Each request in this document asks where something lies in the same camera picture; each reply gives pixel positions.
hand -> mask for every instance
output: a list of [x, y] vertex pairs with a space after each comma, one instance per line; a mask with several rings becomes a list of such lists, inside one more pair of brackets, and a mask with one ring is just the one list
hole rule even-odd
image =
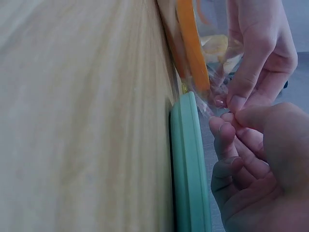
[[210, 119], [211, 190], [227, 232], [309, 228], [309, 116], [282, 103]]
[[227, 0], [229, 36], [244, 56], [228, 86], [232, 113], [270, 105], [297, 66], [297, 53], [281, 0]]

orange strap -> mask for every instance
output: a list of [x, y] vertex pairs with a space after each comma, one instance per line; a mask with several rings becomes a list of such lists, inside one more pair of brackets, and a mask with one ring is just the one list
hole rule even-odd
[[192, 0], [177, 1], [177, 16], [194, 83], [199, 92], [207, 91], [210, 89], [210, 82], [197, 32]]

plastic bag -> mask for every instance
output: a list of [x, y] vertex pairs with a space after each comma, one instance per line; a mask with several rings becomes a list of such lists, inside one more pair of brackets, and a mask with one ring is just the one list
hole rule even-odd
[[157, 2], [183, 89], [194, 91], [203, 114], [213, 115], [226, 107], [227, 85], [243, 56], [243, 45], [226, 36], [225, 8], [211, 0]]

light wood grain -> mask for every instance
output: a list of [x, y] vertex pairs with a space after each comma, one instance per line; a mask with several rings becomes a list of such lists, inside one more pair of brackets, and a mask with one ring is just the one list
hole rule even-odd
[[0, 231], [173, 230], [153, 0], [0, 2]]

knuckle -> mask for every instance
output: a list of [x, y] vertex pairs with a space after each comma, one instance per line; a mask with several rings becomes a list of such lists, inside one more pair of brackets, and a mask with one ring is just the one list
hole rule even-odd
[[242, 91], [250, 91], [256, 85], [258, 76], [254, 73], [239, 73], [239, 78], [234, 82], [234, 87]]
[[259, 45], [257, 46], [257, 49], [259, 49], [263, 53], [271, 53], [275, 49], [277, 44], [277, 41], [269, 36], [257, 37], [255, 42]]
[[294, 70], [296, 69], [298, 65], [298, 55], [296, 51], [291, 54], [289, 63], [290, 63], [289, 66], [291, 67], [292, 72], [294, 72]]

